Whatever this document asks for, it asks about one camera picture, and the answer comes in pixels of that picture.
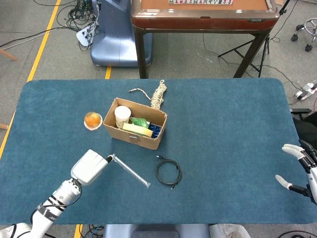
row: rope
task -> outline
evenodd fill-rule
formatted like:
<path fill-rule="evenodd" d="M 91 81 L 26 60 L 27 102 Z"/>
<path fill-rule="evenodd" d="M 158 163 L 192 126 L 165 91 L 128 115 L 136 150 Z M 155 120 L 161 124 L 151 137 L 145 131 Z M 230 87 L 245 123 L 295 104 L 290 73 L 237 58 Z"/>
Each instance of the rope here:
<path fill-rule="evenodd" d="M 152 98 L 150 98 L 147 93 L 142 90 L 141 88 L 134 88 L 129 90 L 129 93 L 134 91 L 141 91 L 144 93 L 144 95 L 151 101 L 151 107 L 155 109 L 160 109 L 160 105 L 163 103 L 163 94 L 167 90 L 167 86 L 164 84 L 164 80 L 161 80 L 159 82 L 159 87 L 155 90 L 155 92 L 152 95 Z"/>

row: white cup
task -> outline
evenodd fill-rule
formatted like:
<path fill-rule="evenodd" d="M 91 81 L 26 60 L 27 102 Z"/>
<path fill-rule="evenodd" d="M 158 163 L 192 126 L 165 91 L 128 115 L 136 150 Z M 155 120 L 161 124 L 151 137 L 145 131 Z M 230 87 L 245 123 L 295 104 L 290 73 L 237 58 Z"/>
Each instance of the white cup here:
<path fill-rule="evenodd" d="M 123 128 L 124 123 L 129 123 L 131 110 L 126 106 L 119 106 L 114 110 L 115 124 L 119 129 Z"/>

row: clear plastic tube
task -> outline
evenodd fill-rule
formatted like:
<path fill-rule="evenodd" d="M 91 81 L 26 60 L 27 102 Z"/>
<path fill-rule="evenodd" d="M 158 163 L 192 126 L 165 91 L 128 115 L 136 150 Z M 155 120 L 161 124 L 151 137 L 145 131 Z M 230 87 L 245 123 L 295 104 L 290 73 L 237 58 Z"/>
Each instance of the clear plastic tube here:
<path fill-rule="evenodd" d="M 112 155 L 113 160 L 116 161 L 118 164 L 120 164 L 127 172 L 134 175 L 141 183 L 143 183 L 147 188 L 150 187 L 150 183 L 147 182 L 144 178 L 142 178 L 140 175 L 138 175 L 133 169 L 131 169 L 129 166 L 127 166 L 122 160 L 120 160 L 118 157 L 116 157 L 115 154 Z"/>

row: green object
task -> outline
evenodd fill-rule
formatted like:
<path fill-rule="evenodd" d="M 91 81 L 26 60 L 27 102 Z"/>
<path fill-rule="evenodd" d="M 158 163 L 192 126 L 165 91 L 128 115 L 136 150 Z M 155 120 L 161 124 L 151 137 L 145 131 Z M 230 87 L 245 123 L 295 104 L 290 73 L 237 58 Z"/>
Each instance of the green object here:
<path fill-rule="evenodd" d="M 146 119 L 144 118 L 134 118 L 134 117 L 130 117 L 130 120 L 132 121 L 133 124 L 135 125 L 139 125 L 145 128 L 149 128 L 149 122 L 147 122 Z"/>

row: white robotic hand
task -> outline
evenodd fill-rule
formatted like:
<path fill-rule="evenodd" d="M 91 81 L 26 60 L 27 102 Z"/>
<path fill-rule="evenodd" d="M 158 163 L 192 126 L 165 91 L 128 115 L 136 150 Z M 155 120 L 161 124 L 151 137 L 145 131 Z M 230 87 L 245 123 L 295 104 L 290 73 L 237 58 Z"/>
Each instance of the white robotic hand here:
<path fill-rule="evenodd" d="M 293 185 L 287 182 L 280 175 L 275 175 L 276 180 L 288 190 L 300 193 L 306 197 L 310 197 L 311 201 L 317 202 L 317 151 L 307 142 L 299 140 L 302 147 L 297 145 L 285 144 L 282 150 L 297 158 L 305 172 L 307 173 L 307 188 Z"/>
<path fill-rule="evenodd" d="M 91 184 L 102 170 L 113 160 L 106 159 L 93 150 L 88 150 L 71 169 L 71 179 L 61 186 L 31 215 L 32 228 L 25 223 L 14 224 L 0 230 L 0 238 L 42 238 L 67 206 L 74 204 L 81 196 L 81 186 Z"/>

